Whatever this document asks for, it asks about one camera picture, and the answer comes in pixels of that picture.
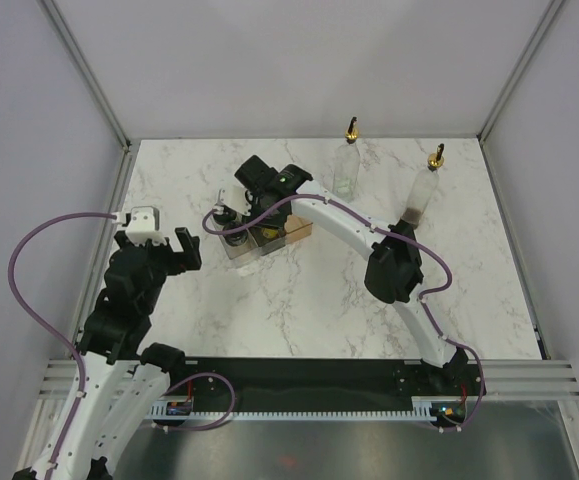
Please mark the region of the yellow label bottle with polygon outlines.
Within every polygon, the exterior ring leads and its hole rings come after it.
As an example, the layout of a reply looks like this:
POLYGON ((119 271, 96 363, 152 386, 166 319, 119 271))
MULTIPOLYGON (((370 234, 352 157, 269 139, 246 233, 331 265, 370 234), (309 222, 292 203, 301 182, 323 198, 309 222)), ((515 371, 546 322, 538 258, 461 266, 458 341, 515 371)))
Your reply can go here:
POLYGON ((274 239, 278 236, 278 230, 277 229, 261 227, 260 231, 261 231, 262 236, 266 239, 274 239))

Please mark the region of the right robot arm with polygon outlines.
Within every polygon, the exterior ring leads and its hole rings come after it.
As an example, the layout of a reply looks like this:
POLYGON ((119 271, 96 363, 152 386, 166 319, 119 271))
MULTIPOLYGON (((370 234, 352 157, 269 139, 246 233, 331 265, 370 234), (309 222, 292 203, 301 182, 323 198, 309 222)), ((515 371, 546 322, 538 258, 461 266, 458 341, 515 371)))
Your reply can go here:
POLYGON ((425 368, 427 385, 440 394, 462 381, 468 355, 447 337, 425 296, 450 286, 424 285, 421 254, 413 226, 365 217, 327 191, 297 165, 278 171, 253 155, 235 173, 244 187, 243 214, 266 227, 278 226, 293 214, 323 228, 367 261, 364 285, 382 303, 394 307, 413 336, 425 368))

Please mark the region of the clear square oil bottle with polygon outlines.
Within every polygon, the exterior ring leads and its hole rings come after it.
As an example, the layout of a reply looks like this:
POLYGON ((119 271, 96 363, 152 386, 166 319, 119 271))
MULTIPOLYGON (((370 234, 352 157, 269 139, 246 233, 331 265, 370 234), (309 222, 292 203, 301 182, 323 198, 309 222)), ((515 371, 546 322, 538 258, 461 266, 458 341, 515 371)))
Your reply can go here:
POLYGON ((345 131, 344 143, 336 149, 335 155, 332 191, 345 201, 354 197, 361 164, 357 122, 358 118, 353 116, 345 131))

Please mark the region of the black cap shaker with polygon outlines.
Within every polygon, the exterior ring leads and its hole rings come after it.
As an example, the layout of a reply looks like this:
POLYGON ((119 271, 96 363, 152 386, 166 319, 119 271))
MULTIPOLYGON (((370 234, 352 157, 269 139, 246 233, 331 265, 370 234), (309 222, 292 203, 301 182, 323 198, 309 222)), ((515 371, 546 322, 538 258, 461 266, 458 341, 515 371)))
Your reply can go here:
POLYGON ((247 242, 248 232, 243 230, 236 233, 227 234, 224 236, 224 240, 230 247, 239 247, 247 242))
POLYGON ((238 219, 238 214, 227 206, 217 206, 212 213, 213 222, 221 228, 238 219))

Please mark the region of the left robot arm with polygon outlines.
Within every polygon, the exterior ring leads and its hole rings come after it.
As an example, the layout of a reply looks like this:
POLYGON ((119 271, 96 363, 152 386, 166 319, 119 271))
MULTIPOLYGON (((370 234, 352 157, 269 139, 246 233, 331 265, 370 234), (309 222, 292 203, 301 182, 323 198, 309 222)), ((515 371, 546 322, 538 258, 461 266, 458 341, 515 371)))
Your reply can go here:
POLYGON ((76 373, 57 425, 40 456, 17 479, 110 479, 128 441, 164 393, 188 381, 185 355, 155 343, 138 350, 165 281, 202 265, 200 240, 184 227, 167 237, 148 226, 118 231, 118 245, 82 336, 68 347, 76 373))

